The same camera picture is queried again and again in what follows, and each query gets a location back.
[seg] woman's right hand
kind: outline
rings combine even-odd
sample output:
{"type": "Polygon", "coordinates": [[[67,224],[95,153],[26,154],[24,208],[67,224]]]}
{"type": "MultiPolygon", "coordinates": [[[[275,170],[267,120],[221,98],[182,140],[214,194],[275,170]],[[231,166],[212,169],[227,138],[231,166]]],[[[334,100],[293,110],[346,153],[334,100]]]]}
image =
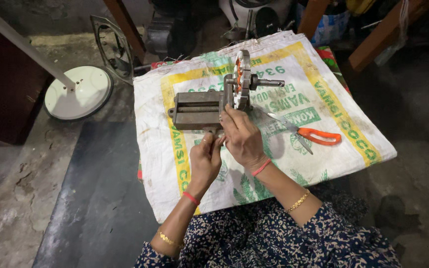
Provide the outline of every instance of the woman's right hand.
{"type": "Polygon", "coordinates": [[[268,159],[264,154],[263,140],[259,128],[249,120],[247,114],[228,104],[221,112],[221,125],[226,136],[226,148],[235,160],[251,173],[268,159]]]}

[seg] white polypropylene sack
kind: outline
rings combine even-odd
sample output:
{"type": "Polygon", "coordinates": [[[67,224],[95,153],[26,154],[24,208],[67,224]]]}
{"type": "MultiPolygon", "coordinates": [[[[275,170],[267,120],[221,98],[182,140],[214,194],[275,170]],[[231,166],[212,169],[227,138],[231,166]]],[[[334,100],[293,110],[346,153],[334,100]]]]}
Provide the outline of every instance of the white polypropylene sack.
{"type": "MultiPolygon", "coordinates": [[[[249,113],[263,134],[265,153],[303,186],[334,179],[389,160],[396,151],[342,87],[303,34],[281,32],[259,40],[211,52],[190,61],[163,66],[134,78],[137,141],[143,185],[158,222],[163,222],[190,181],[191,147],[202,131],[177,131],[167,110],[179,92],[222,89],[232,73],[236,54],[251,54],[251,71],[260,78],[285,80],[286,86],[258,87],[251,101],[286,116],[297,126],[339,133],[342,142],[324,146],[307,141],[314,155],[282,124],[254,110],[249,113]]],[[[218,178],[201,200],[197,213],[206,213],[271,197],[271,193],[221,151],[218,178]]]]}

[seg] yellow border print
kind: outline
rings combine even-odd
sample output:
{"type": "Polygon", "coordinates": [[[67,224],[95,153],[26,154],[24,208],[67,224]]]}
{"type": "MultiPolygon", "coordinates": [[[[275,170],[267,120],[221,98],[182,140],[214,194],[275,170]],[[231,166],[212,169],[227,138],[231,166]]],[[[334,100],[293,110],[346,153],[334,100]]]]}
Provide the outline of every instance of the yellow border print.
{"type": "MultiPolygon", "coordinates": [[[[309,82],[316,89],[316,92],[325,104],[329,107],[331,117],[337,123],[337,126],[342,130],[349,142],[362,155],[365,165],[369,166],[381,161],[381,155],[377,149],[367,140],[362,134],[358,126],[350,118],[349,114],[343,108],[337,96],[329,88],[328,84],[322,78],[317,68],[312,68],[312,60],[307,54],[306,49],[301,42],[296,42],[292,45],[278,49],[266,55],[262,55],[251,59],[252,65],[268,64],[278,61],[293,55],[299,64],[301,64],[304,73],[309,82]]],[[[218,67],[206,67],[201,69],[189,70],[185,73],[177,73],[161,79],[161,88],[163,96],[163,105],[165,111],[175,106],[173,98],[175,97],[174,84],[185,82],[188,80],[199,79],[215,75],[224,75],[233,72],[233,64],[224,64],[218,67]]],[[[191,180],[190,165],[188,164],[188,151],[183,132],[178,131],[174,126],[170,117],[167,116],[168,126],[171,130],[171,138],[173,145],[173,155],[175,157],[176,172],[178,177],[178,186],[180,196],[188,186],[191,180]]]]}

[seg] woman's left hand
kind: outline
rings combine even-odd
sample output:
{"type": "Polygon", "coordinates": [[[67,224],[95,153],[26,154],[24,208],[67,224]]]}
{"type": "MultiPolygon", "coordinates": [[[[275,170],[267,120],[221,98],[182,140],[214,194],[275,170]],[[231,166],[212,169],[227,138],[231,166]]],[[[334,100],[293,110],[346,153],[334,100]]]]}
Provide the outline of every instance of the woman's left hand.
{"type": "Polygon", "coordinates": [[[211,183],[216,179],[221,168],[221,147],[225,137],[214,138],[206,132],[199,145],[193,146],[190,151],[191,182],[186,192],[201,200],[211,183]]]}

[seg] hand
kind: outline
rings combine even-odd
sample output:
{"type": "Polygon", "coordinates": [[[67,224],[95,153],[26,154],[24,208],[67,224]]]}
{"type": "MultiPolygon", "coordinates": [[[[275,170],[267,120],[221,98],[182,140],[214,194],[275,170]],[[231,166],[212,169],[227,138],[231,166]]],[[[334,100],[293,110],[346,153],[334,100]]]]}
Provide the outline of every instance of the hand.
{"type": "Polygon", "coordinates": [[[221,125],[226,137],[226,148],[235,160],[251,173],[268,159],[264,154],[263,140],[259,128],[249,120],[247,114],[226,105],[221,112],[221,125]]]}
{"type": "Polygon", "coordinates": [[[218,176],[221,168],[220,151],[224,140],[225,137],[214,140],[213,134],[207,132],[201,143],[191,148],[191,182],[186,191],[198,200],[201,200],[218,176]]]}

